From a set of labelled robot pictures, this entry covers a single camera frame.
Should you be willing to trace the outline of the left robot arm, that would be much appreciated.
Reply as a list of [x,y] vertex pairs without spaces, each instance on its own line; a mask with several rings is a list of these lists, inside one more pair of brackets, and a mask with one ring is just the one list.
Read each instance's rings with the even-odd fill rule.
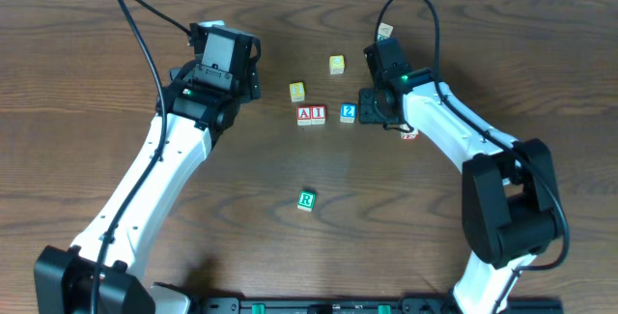
[[152,247],[193,172],[242,104],[260,97],[261,42],[222,21],[193,23],[195,57],[170,70],[136,159],[68,249],[47,246],[34,267],[41,313],[196,313],[173,285],[143,283]]

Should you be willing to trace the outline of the yellow top wooden block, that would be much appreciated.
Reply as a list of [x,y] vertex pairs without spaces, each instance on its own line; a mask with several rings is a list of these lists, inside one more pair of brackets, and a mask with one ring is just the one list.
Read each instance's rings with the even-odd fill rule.
[[289,86],[291,102],[305,101],[305,89],[303,82],[294,82]]

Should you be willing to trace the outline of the blue number 2 block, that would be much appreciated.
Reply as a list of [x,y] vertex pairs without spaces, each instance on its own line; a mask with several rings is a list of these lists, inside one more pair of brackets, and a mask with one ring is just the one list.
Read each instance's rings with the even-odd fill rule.
[[352,124],[356,119],[356,105],[343,103],[340,110],[340,122]]

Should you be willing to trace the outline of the red letter A block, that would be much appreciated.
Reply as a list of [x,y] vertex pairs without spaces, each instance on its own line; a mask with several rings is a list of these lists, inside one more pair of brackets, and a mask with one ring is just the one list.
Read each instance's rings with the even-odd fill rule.
[[311,126],[312,115],[310,106],[299,106],[296,109],[296,122],[299,126]]

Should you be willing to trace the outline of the red letter I block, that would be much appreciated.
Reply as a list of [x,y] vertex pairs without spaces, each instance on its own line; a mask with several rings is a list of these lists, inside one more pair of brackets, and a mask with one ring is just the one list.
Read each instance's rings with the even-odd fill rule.
[[326,119],[326,111],[324,105],[315,105],[310,108],[311,110],[311,124],[323,125]]

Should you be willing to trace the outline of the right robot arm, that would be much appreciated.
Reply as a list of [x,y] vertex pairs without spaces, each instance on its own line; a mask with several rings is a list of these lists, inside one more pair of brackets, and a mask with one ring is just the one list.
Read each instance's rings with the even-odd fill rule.
[[374,85],[359,92],[359,121],[428,136],[462,174],[463,233],[471,249],[446,313],[560,313],[559,300],[509,300],[525,271],[556,239],[569,238],[551,154],[538,139],[501,132],[461,103],[429,68],[414,70],[397,39],[367,46]]

